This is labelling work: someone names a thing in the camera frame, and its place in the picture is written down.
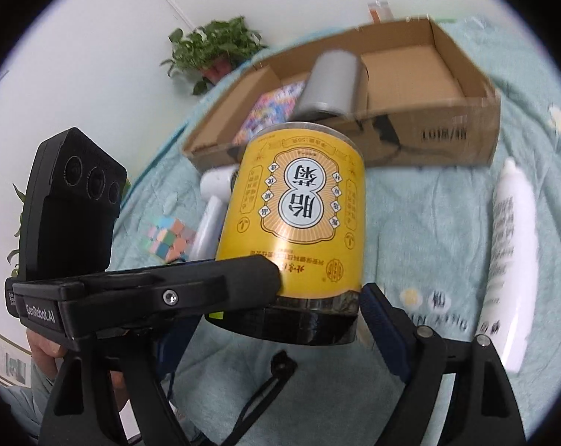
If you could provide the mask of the person left hand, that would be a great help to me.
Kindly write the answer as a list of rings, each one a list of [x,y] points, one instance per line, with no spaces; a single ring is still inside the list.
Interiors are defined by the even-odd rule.
[[[57,359],[65,356],[66,348],[30,329],[27,330],[27,342],[30,345],[32,359],[38,369],[48,379],[54,381],[58,375]],[[115,371],[111,371],[110,376],[116,406],[118,411],[121,411],[129,400],[124,377],[121,372]]]

